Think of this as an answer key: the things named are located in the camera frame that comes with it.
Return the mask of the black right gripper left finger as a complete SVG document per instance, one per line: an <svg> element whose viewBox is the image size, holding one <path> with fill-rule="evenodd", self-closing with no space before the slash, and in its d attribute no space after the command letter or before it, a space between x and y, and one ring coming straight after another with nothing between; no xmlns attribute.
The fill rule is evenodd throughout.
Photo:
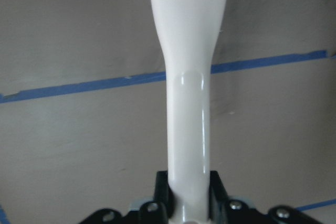
<svg viewBox="0 0 336 224"><path fill-rule="evenodd" d="M164 205L168 218L173 216L175 198L169 186L167 170L158 171L156 173L154 200L161 202Z"/></svg>

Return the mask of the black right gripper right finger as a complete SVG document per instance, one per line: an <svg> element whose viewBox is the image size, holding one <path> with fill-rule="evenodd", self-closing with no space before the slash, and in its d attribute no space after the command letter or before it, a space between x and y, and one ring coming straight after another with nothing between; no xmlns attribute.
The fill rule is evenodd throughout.
<svg viewBox="0 0 336 224"><path fill-rule="evenodd" d="M229 203L228 193L217 171L210 171L209 182L209 218L227 219L227 207Z"/></svg>

